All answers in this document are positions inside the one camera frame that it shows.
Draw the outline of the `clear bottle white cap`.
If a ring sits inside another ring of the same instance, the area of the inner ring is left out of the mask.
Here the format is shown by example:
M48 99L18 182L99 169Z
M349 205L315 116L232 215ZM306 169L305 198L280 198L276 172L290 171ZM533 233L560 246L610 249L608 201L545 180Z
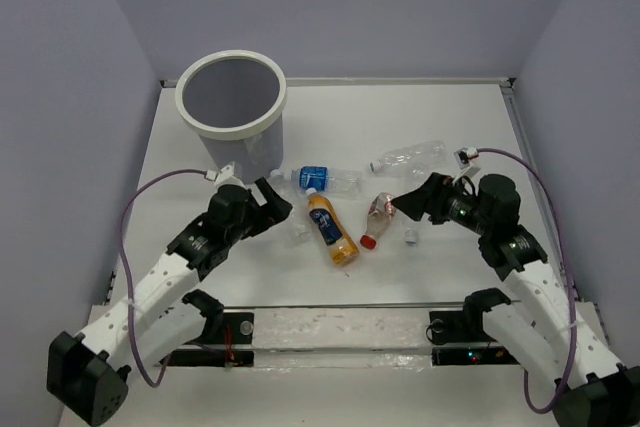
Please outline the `clear bottle white cap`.
M276 193L292 206L291 212L285 221L285 226L293 245L299 245L308 241L311 237L311 230L306 213L303 211L305 198L300 193L285 172L274 169L268 178L269 184Z

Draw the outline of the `clear bottle pale cap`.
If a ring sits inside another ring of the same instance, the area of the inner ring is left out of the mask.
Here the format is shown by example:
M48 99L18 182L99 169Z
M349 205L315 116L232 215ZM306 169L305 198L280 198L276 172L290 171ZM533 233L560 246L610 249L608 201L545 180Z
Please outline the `clear bottle pale cap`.
M429 175L430 167L427 164L421 162L409 164L402 181L403 192L407 193L418 189L428 179ZM401 225L404 233L404 242L408 246L416 246L419 242L421 224L403 214L401 216Z

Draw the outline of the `red cap crushed bottle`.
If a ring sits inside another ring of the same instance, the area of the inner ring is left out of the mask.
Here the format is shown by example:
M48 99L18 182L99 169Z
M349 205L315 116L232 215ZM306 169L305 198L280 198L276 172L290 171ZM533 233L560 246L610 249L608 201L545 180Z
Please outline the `red cap crushed bottle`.
M374 250L391 226L397 212L393 199L392 194L382 192L372 201L367 213L365 233L360 238L360 244L364 248Z

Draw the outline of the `orange milk tea bottle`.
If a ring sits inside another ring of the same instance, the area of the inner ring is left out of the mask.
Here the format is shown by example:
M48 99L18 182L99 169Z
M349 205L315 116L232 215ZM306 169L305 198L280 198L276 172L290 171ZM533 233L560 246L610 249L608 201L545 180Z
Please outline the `orange milk tea bottle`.
M336 266L345 266L359 256L359 249L342 226L332 203L315 188L307 188L307 214L318 229Z

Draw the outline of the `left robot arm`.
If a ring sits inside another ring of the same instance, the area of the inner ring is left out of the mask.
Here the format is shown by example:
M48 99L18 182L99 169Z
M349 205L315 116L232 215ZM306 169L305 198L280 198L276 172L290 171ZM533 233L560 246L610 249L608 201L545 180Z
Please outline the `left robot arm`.
M207 209L166 247L135 282L125 275L126 295L76 334L58 334L48 350L46 388L89 426L109 421L125 401L135 377L149 386L146 363L165 363L181 345L209 342L221 330L224 307L200 290L238 242L284 222L291 204L265 178L254 185L220 175Z

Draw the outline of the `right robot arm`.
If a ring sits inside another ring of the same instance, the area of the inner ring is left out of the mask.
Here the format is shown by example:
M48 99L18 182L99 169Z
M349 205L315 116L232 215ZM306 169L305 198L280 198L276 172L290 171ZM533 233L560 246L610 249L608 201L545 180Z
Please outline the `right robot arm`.
M638 424L638 368L625 366L576 310L546 252L519 222L521 197L511 179L485 175L469 193L452 177L433 173L392 203L414 221L454 222L478 234L483 260L507 290L467 296L462 331L498 341L526 377L553 387L558 425Z

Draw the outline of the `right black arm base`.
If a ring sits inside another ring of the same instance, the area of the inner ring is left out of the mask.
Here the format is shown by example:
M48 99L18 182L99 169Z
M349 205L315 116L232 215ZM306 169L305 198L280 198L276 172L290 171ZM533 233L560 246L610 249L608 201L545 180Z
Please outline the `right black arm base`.
M425 336L432 345L431 360L436 367L518 364L496 340L472 330L462 311L431 311Z

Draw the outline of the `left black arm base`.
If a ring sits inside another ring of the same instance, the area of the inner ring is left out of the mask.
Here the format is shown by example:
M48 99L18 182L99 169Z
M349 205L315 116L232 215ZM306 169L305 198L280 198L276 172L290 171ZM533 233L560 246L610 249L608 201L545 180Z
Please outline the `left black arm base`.
M254 365L254 313L225 311L202 334L168 357L169 367L240 368Z

